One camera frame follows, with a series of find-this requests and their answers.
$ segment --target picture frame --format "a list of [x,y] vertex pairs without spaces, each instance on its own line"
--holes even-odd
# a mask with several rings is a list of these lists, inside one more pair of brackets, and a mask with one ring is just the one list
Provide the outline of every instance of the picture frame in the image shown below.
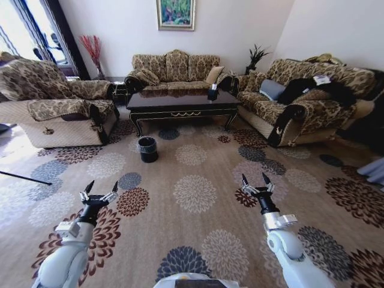
[[158,30],[194,31],[196,0],[156,0]]

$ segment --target trash can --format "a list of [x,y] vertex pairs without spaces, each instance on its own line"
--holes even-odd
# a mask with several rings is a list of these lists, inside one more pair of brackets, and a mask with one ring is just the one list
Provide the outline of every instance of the trash can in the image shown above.
[[156,140],[152,137],[143,136],[137,141],[137,148],[140,156],[145,163],[151,163],[157,160]]

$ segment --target dark wooden coffee table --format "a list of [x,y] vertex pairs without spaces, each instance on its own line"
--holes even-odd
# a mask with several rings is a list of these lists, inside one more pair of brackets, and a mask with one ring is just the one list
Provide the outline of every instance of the dark wooden coffee table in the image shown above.
[[240,103],[228,92],[219,90],[217,99],[208,100],[208,90],[146,91],[133,94],[127,101],[131,110],[130,119],[136,127],[137,136],[142,136],[140,120],[228,116],[225,129],[238,114]]

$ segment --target loveseat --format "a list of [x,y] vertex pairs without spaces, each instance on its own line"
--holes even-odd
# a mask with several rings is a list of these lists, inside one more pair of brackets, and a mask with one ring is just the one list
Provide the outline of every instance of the loveseat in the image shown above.
[[[327,75],[350,88],[357,98],[356,104],[343,107],[330,100],[326,93],[314,89],[292,104],[283,105],[271,101],[259,91],[265,79],[287,86],[293,79],[316,75]],[[250,75],[236,76],[234,80],[236,97],[242,103],[240,116],[272,146],[295,146],[334,139],[338,129],[349,127],[373,110],[373,102],[364,98],[374,88],[375,82],[374,73],[370,70],[291,59],[275,60],[267,73],[252,71]]]
[[108,81],[66,80],[52,62],[0,67],[0,122],[19,124],[37,148],[103,145],[119,112]]
[[[168,52],[165,55],[137,54],[132,57],[134,71],[148,69],[159,79],[155,86],[143,85],[130,75],[125,79],[128,94],[138,91],[155,91],[156,95],[179,95],[180,91],[193,94],[194,91],[208,89],[211,84],[205,82],[207,75],[214,66],[219,66],[220,58],[215,55],[189,55],[180,50]],[[228,84],[231,79],[225,73],[221,73],[216,80],[218,85]]]

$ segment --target carpet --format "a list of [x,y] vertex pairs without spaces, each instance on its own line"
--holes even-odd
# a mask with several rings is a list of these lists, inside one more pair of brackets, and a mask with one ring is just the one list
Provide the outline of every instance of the carpet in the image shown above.
[[316,266],[337,287],[383,287],[384,194],[356,173],[372,161],[349,142],[272,148],[242,119],[151,121],[159,159],[141,162],[136,132],[122,117],[110,144],[44,150],[16,127],[0,138],[0,170],[53,183],[0,176],[1,287],[30,287],[42,261],[60,245],[53,232],[73,220],[79,191],[95,180],[119,198],[100,211],[81,287],[152,287],[177,272],[285,287],[266,245],[260,206],[239,190],[241,173],[275,184],[273,199]]

